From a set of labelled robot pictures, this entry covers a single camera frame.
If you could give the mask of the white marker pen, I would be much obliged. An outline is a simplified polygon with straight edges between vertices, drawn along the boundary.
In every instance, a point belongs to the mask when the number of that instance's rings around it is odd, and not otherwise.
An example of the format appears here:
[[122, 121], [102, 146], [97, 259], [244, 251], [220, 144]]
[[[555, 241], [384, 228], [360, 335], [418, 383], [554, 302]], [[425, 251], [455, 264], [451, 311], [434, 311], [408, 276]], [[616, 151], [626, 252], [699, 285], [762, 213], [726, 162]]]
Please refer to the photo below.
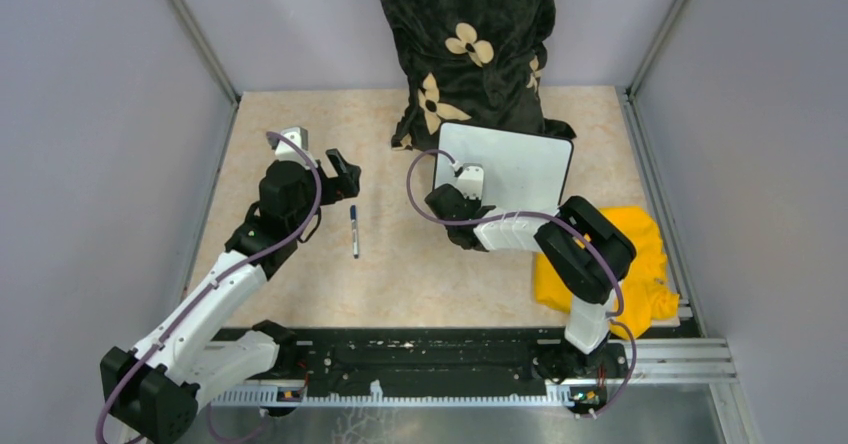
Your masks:
[[359, 226], [358, 226], [358, 211], [357, 206], [350, 206], [350, 222], [351, 222], [351, 237], [352, 237], [352, 255], [355, 259], [360, 257], [359, 245]]

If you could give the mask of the white whiteboard black frame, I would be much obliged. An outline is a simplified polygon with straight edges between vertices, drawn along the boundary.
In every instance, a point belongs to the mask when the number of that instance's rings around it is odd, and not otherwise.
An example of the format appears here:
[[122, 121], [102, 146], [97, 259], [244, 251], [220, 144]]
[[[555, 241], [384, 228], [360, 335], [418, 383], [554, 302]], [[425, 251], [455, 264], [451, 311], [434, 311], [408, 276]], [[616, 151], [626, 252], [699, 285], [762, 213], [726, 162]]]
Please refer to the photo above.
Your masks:
[[541, 211], [560, 203], [574, 146], [565, 138], [489, 129], [459, 123], [444, 124], [433, 186], [457, 178], [452, 161], [482, 168], [481, 204], [506, 211]]

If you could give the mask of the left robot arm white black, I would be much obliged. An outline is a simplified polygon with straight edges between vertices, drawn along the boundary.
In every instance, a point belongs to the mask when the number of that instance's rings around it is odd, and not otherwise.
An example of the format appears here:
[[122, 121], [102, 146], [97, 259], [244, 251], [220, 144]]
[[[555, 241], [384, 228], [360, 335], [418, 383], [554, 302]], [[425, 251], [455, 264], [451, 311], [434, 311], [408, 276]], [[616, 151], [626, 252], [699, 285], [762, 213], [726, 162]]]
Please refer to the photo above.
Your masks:
[[234, 311], [309, 239], [304, 229], [321, 220], [322, 207], [358, 196], [361, 168], [336, 149], [326, 156], [333, 177], [301, 151], [274, 161], [259, 183], [258, 200], [202, 282], [129, 350], [114, 347], [103, 356], [97, 442], [104, 442], [112, 416], [140, 438], [174, 443], [202, 408], [233, 386], [264, 374], [304, 377], [295, 333], [275, 322], [264, 320], [232, 341], [217, 337]]

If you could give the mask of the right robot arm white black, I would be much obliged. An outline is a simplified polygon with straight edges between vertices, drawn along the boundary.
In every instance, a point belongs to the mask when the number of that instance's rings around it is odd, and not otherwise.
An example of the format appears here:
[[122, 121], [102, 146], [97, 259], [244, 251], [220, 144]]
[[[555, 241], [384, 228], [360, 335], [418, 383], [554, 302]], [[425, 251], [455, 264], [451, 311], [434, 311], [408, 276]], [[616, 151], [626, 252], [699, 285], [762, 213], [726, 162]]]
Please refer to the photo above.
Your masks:
[[572, 196], [554, 210], [505, 211], [443, 184], [425, 198], [426, 217], [465, 250], [529, 251], [547, 259], [556, 284], [572, 295], [558, 356], [540, 358], [548, 379], [588, 376], [600, 367], [610, 326], [625, 310], [622, 282], [634, 244], [598, 208]]

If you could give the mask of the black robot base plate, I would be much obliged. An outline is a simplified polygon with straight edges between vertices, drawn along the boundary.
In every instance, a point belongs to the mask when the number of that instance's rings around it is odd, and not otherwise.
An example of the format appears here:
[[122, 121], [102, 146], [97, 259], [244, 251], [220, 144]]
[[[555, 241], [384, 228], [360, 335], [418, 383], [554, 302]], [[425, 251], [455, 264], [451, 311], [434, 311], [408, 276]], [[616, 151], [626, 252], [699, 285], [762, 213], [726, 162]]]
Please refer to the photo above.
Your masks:
[[294, 328], [260, 379], [308, 381], [309, 397], [364, 397], [377, 382], [391, 398], [541, 396], [548, 384], [606, 384], [627, 371], [623, 344], [588, 355], [561, 327]]

